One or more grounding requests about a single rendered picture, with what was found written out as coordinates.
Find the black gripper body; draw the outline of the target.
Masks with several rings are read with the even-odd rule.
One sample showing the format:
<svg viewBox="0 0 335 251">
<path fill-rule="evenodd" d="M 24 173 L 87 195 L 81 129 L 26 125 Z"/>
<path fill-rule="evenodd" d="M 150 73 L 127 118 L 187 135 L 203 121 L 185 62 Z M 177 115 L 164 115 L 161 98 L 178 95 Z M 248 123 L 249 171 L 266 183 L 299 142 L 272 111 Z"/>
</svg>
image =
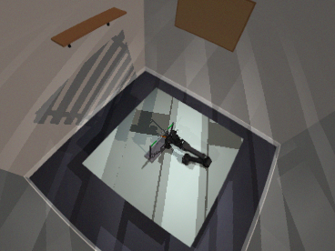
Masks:
<svg viewBox="0 0 335 251">
<path fill-rule="evenodd" d="M 170 134 L 172 134 L 172 135 L 174 135 L 174 134 L 176 134 L 177 133 L 177 131 L 175 131 L 175 130 L 171 130 L 171 132 L 170 132 Z M 168 144 L 168 145 L 165 145 L 165 148 L 166 149 L 170 149 L 170 144 Z"/>
</svg>

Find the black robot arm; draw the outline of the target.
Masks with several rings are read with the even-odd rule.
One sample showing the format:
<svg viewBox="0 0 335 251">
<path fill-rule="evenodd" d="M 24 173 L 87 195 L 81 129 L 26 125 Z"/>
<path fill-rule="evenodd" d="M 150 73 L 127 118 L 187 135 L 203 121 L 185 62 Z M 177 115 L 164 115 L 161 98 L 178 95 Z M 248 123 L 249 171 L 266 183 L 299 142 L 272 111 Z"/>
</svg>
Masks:
<svg viewBox="0 0 335 251">
<path fill-rule="evenodd" d="M 180 139 L 177 134 L 174 134 L 172 137 L 166 137 L 165 144 L 172 144 L 172 140 L 174 141 L 174 145 L 179 147 L 179 149 L 189 152 L 193 154 L 196 157 L 190 156 L 190 154 L 185 153 L 182 157 L 182 164 L 187 165 L 189 162 L 197 162 L 199 164 L 202 164 L 204 167 L 209 168 L 210 164 L 212 163 L 212 160 L 209 156 L 205 156 L 195 148 L 191 147 L 188 142 L 186 142 L 184 139 Z M 183 143 L 182 143 L 183 142 Z"/>
</svg>

